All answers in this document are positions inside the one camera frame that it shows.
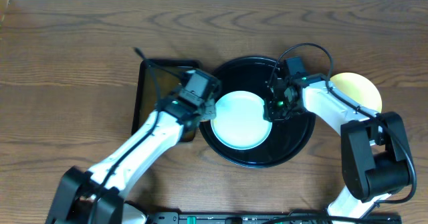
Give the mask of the yellow plate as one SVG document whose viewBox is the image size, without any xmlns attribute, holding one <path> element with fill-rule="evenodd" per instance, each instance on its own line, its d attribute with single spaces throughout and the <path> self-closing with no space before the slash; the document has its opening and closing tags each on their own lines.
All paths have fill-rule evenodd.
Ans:
<svg viewBox="0 0 428 224">
<path fill-rule="evenodd" d="M 330 81 L 334 83 L 337 89 L 360 105 L 382 112 L 381 94 L 366 77 L 352 72 L 344 72 L 332 76 Z"/>
</svg>

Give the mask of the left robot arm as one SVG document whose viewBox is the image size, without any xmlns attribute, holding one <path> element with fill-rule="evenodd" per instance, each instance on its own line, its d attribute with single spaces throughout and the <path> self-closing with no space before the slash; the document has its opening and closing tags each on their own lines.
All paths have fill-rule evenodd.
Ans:
<svg viewBox="0 0 428 224">
<path fill-rule="evenodd" d="M 180 88 L 159 98 L 146 122 L 115 152 L 83 172 L 76 167 L 60 180 L 47 223 L 146 223 L 126 203 L 133 186 L 165 151 L 200 121 L 215 116 L 217 90 Z"/>
</svg>

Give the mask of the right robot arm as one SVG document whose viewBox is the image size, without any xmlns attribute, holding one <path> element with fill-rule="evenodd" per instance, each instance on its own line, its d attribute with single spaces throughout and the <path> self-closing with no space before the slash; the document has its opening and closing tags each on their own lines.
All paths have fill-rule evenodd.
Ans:
<svg viewBox="0 0 428 224">
<path fill-rule="evenodd" d="M 329 76 L 304 72 L 266 82 L 265 117 L 270 122 L 317 115 L 341 138 L 344 188 L 314 221 L 366 223 L 381 204 L 406 203 L 417 175 L 402 118 L 381 114 L 342 93 Z"/>
</svg>

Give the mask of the light blue plate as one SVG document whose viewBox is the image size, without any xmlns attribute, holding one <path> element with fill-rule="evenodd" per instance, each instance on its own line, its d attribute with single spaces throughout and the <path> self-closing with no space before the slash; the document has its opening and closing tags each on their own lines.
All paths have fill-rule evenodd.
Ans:
<svg viewBox="0 0 428 224">
<path fill-rule="evenodd" d="M 219 142 L 234 150 L 259 146 L 272 130 L 272 123 L 263 118 L 264 101 L 257 94 L 230 92 L 218 99 L 215 110 L 212 131 Z"/>
</svg>

